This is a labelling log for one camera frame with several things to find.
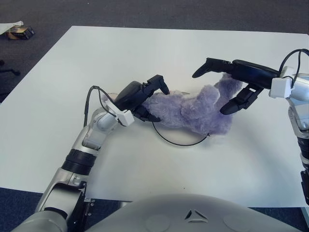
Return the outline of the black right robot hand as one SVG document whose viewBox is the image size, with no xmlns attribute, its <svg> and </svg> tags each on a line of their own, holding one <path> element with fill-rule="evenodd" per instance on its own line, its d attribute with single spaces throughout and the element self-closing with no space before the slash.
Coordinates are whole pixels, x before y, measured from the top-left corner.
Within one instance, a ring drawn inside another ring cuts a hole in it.
<svg viewBox="0 0 309 232">
<path fill-rule="evenodd" d="M 247 109 L 264 89 L 271 89 L 272 79 L 279 76 L 277 70 L 247 61 L 237 59 L 229 62 L 207 58 L 206 62 L 194 72 L 192 77 L 198 78 L 208 72 L 227 73 L 231 75 L 231 78 L 248 84 L 236 97 L 220 109 L 223 115 L 230 115 L 241 109 Z"/>
</svg>

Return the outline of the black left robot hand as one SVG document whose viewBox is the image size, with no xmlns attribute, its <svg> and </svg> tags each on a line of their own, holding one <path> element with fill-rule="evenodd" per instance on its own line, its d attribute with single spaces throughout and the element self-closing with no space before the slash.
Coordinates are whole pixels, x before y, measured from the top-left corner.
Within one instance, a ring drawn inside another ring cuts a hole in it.
<svg viewBox="0 0 309 232">
<path fill-rule="evenodd" d="M 155 75 L 146 83 L 132 81 L 118 94 L 114 100 L 114 105 L 122 111 L 130 110 L 133 116 L 141 121 L 160 122 L 160 118 L 152 115 L 142 105 L 158 89 L 165 95 L 170 93 L 161 75 Z"/>
</svg>

